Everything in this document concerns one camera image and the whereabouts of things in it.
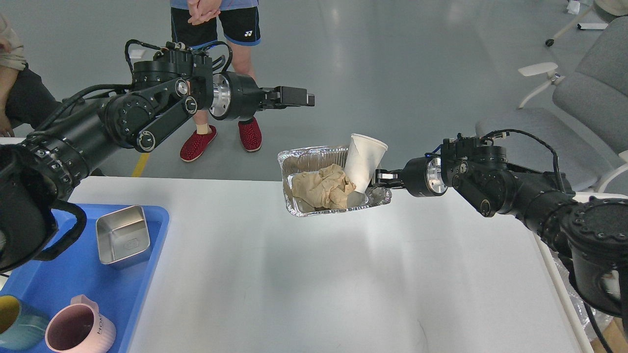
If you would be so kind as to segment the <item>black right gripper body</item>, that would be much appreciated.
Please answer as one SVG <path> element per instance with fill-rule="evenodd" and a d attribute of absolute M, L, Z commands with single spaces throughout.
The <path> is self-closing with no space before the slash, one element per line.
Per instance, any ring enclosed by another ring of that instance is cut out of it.
<path fill-rule="evenodd" d="M 397 173 L 400 184 L 394 189 L 404 189 L 413 197 L 438 197 L 448 187 L 441 175 L 442 162 L 439 156 L 414 158 Z"/>

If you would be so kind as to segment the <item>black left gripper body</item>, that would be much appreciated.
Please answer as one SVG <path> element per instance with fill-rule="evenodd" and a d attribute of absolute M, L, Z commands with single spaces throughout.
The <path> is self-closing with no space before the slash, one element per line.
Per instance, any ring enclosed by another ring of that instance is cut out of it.
<path fill-rule="evenodd" d="M 213 101 L 209 114 L 217 120 L 246 120 L 257 111 L 274 109 L 266 99 L 268 91 L 257 86 L 251 76 L 235 72 L 214 73 Z"/>

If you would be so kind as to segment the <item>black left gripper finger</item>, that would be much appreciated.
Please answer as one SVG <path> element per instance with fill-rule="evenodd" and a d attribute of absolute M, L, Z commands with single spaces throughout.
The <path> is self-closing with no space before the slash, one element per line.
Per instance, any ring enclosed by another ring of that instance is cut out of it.
<path fill-rule="evenodd" d="M 287 107 L 309 106 L 314 107 L 315 96 L 309 94 L 307 89 L 277 86 L 274 88 L 263 88 L 264 98 L 262 100 L 263 109 L 285 109 Z"/>

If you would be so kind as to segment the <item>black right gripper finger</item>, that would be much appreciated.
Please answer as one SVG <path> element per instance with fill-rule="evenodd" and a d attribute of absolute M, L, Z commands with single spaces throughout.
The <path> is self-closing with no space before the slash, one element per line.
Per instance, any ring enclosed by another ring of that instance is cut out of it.
<path fill-rule="evenodd" d="M 376 169 L 374 174 L 374 187 L 384 187 L 388 189 L 404 189 L 405 184 L 401 178 L 401 169 L 385 170 Z"/>

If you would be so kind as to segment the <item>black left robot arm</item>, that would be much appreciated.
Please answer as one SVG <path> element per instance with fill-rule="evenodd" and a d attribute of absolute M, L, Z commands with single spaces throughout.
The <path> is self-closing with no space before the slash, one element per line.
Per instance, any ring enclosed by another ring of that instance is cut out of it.
<path fill-rule="evenodd" d="M 80 237 L 87 217 L 68 198 L 118 150 L 152 152 L 197 110 L 245 120 L 260 110 L 314 106 L 306 89 L 260 88 L 227 70 L 231 54 L 214 60 L 210 49 L 156 47 L 152 60 L 129 64 L 130 84 L 83 89 L 22 142 L 1 146 L 2 273 L 54 260 Z"/>

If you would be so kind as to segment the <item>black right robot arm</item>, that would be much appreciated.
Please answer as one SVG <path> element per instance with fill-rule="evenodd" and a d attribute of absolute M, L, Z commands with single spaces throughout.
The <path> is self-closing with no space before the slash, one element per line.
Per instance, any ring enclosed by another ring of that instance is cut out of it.
<path fill-rule="evenodd" d="M 509 163 L 505 148 L 494 139 L 511 132 L 444 139 L 435 151 L 411 159 L 402 169 L 376 170 L 371 184 L 406 189 L 415 197 L 440 196 L 451 189 L 484 217 L 514 215 L 559 254 L 572 287 L 586 303 L 626 320 L 627 200 L 592 196 L 575 201 L 555 151 L 551 172 Z"/>

